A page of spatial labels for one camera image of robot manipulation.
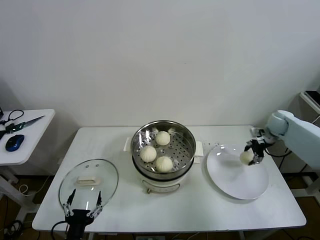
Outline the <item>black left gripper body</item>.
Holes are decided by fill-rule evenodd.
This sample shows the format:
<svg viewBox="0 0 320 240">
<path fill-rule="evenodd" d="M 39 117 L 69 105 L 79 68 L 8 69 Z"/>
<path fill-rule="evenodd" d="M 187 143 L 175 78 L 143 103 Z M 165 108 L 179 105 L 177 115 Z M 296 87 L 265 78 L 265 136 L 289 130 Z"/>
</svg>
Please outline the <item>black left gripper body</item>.
<svg viewBox="0 0 320 240">
<path fill-rule="evenodd" d="M 94 218 L 90 217 L 90 210 L 75 209 L 73 215 L 65 217 L 65 221 L 69 225 L 67 231 L 67 240 L 82 240 L 86 226 L 93 223 Z"/>
</svg>

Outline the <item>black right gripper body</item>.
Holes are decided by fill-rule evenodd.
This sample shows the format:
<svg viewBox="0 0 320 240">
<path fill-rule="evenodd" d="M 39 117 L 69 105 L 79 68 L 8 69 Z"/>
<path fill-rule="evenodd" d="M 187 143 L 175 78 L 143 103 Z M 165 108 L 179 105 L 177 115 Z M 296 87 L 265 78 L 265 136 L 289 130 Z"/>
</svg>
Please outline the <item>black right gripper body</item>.
<svg viewBox="0 0 320 240">
<path fill-rule="evenodd" d="M 265 144 L 259 143 L 256 139 L 251 140 L 251 149 L 255 156 L 264 157 Z"/>
</svg>

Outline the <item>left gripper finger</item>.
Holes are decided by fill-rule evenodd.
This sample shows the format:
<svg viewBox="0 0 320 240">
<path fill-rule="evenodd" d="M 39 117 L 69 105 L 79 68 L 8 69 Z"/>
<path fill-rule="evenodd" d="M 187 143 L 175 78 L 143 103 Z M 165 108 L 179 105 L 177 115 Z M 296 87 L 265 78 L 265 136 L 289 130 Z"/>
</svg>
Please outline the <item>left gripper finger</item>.
<svg viewBox="0 0 320 240">
<path fill-rule="evenodd" d="M 101 191 L 99 192 L 98 194 L 98 197 L 97 197 L 97 201 L 96 201 L 96 205 L 95 205 L 95 208 L 92 209 L 88 214 L 87 216 L 89 218 L 96 218 L 103 210 L 103 205 L 102 205 L 102 196 L 101 196 Z"/>
<path fill-rule="evenodd" d="M 74 213 L 73 213 L 73 209 L 72 209 L 72 202 L 73 202 L 73 199 L 75 197 L 75 193 L 76 193 L 76 189 L 74 189 L 71 193 L 71 195 L 69 195 L 66 203 L 63 203 L 62 204 L 62 208 L 63 208 L 63 211 L 64 211 L 64 215 L 66 217 L 70 217 L 70 216 L 73 216 Z"/>
</svg>

